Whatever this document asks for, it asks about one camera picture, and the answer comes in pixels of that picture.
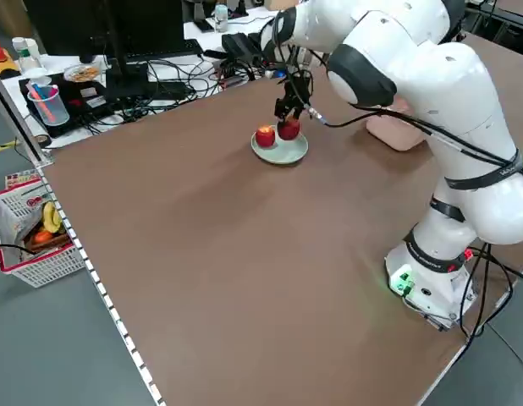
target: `pink object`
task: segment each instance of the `pink object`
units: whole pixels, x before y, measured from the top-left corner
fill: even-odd
[[[397,98],[389,109],[395,112],[413,115],[404,99]],[[398,118],[388,116],[374,116],[367,120],[366,129],[384,144],[396,151],[408,151],[420,144],[424,138],[423,133]]]

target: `plastic basket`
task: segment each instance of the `plastic basket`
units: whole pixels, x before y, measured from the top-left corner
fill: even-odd
[[[22,221],[44,200],[48,200],[44,197],[46,194],[47,190],[39,179],[0,192],[0,244],[14,243]],[[84,266],[73,244],[22,262],[19,262],[19,250],[0,248],[0,271],[14,275],[34,288],[47,285]]]

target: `cup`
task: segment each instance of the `cup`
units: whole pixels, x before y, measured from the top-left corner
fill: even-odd
[[[46,126],[54,127],[62,125],[69,120],[69,114],[60,98],[60,93],[56,85],[40,86],[37,88],[37,95],[31,91],[28,99],[34,103],[41,120]]]

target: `apple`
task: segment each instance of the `apple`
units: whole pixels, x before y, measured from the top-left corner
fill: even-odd
[[[288,118],[284,123],[278,123],[278,136],[285,141],[297,138],[301,131],[301,123],[295,118]]]
[[[260,127],[256,131],[256,143],[261,148],[269,148],[275,143],[277,136],[273,127],[265,126]]]

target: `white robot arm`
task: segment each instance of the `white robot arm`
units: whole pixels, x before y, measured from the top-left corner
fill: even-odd
[[[328,78],[349,104],[389,106],[399,95],[417,118],[470,146],[467,156],[442,131],[427,137],[443,176],[429,212],[386,258],[390,288],[443,316],[433,321],[444,327],[458,319],[463,297],[465,311],[476,297],[465,269],[476,237],[523,241],[522,159],[491,76],[467,45],[440,44],[464,7],[464,0],[310,0],[282,12],[261,36],[266,54],[276,43],[331,53]],[[470,157],[475,147],[504,163]]]

